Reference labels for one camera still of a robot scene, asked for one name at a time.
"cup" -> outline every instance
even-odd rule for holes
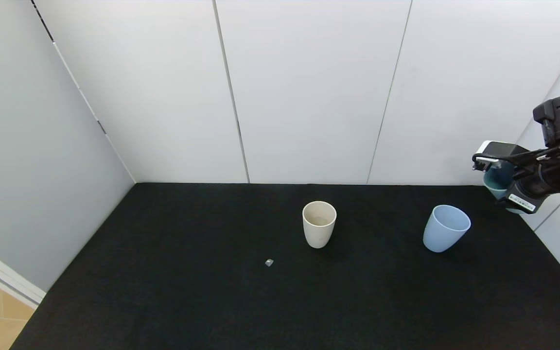
[[[336,209],[322,201],[306,204],[302,210],[304,222],[304,235],[309,246],[323,248],[332,236],[336,222]]]
[[[483,186],[487,188],[496,199],[502,198],[509,185],[513,182],[513,164],[507,163],[502,168],[490,168],[483,174]],[[519,209],[506,208],[512,213],[523,213]]]
[[[471,220],[459,208],[435,206],[425,226],[422,243],[432,252],[444,252],[462,238],[469,228]]]

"blue cup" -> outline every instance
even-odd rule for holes
[[[444,252],[471,228],[471,219],[460,209],[453,206],[440,205],[431,211],[422,243],[432,252]]]
[[[502,168],[490,168],[483,175],[483,185],[496,199],[502,198],[509,185],[513,182],[513,164],[505,163]],[[513,213],[523,213],[522,210],[506,208]]]

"sticker label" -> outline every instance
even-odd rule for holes
[[[535,206],[533,204],[525,201],[524,199],[518,197],[517,195],[514,195],[513,193],[511,193],[508,198],[511,202],[515,202],[516,204],[518,204],[518,206],[527,208],[530,211],[535,210]]]

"black mat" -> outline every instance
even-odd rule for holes
[[[318,199],[338,212],[320,250],[301,218]],[[492,201],[473,186],[137,184],[13,349],[560,350],[560,265]],[[437,204],[473,222],[441,254],[422,245]]]

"white cup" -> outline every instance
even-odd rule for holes
[[[304,235],[309,246],[323,248],[332,236],[336,222],[336,209],[326,202],[310,202],[302,210],[302,220],[304,221]]]

